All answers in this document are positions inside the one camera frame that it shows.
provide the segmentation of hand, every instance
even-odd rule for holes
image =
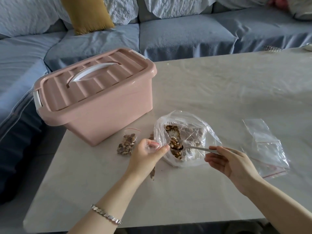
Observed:
[[[209,146],[209,149],[217,150],[222,155],[208,153],[205,161],[226,175],[243,195],[247,195],[255,181],[262,180],[246,154],[221,146]]]
[[[153,170],[158,160],[170,149],[169,145],[165,145],[154,153],[148,153],[146,146],[152,145],[151,142],[149,139],[141,140],[131,155],[126,171],[126,174],[135,175],[140,182],[143,182]]]

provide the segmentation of left hand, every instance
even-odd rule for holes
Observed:
[[[127,175],[134,175],[140,182],[143,182],[153,170],[158,160],[170,149],[169,145],[165,145],[154,153],[148,153],[146,147],[151,142],[152,141],[149,139],[143,139],[138,143],[130,157],[129,165],[125,173]]]

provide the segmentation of sofa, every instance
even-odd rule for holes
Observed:
[[[65,132],[45,125],[37,114],[32,87],[38,78],[120,47],[156,62],[312,42],[311,21],[273,7],[230,11],[216,2],[199,15],[159,19],[143,0],[137,3],[138,16],[129,24],[85,35],[75,35],[70,23],[58,19],[44,33],[27,34],[24,28],[21,36],[10,36],[1,20],[0,234],[24,233],[23,217]]]

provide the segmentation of table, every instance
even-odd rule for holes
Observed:
[[[278,137],[291,171],[270,180],[312,211],[312,53],[256,52],[156,63],[154,109],[131,124],[149,137],[155,121],[189,111],[224,145],[239,148],[242,119],[262,118]],[[122,176],[129,158],[116,154],[122,131],[90,147],[67,131],[25,217],[28,232],[68,231]],[[209,165],[156,166],[129,204],[122,227],[263,218]]]

